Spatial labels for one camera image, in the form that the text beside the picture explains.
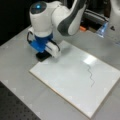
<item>equipment in background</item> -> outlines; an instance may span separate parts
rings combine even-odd
[[[28,32],[28,43],[39,52],[42,60],[50,55],[57,58],[60,55],[59,46],[53,39],[53,26],[63,36],[74,35],[78,30],[87,0],[74,0],[71,9],[61,2],[46,3],[39,1],[30,8],[32,27]]]
[[[120,43],[120,0],[111,1],[111,14],[105,37],[112,42]]]

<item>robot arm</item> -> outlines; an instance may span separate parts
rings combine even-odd
[[[51,3],[40,1],[33,4],[30,8],[32,27],[29,33],[34,35],[35,40],[28,40],[29,44],[40,53],[47,51],[53,57],[58,57],[60,48],[52,41],[53,26],[63,36],[74,35],[79,30],[86,2],[87,0],[74,0],[71,9],[58,1]]]
[[[59,6],[53,12],[53,24],[63,36],[74,35],[79,30],[86,2],[87,0],[74,0],[70,10],[65,6]]]

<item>table surface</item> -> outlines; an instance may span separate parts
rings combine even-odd
[[[0,81],[42,120],[88,120],[82,113],[36,79],[29,70],[38,62],[36,51],[26,41],[27,29],[0,47]],[[54,40],[67,42],[120,70],[120,46],[90,31],[62,37],[54,30]],[[118,83],[92,120],[119,120]]]

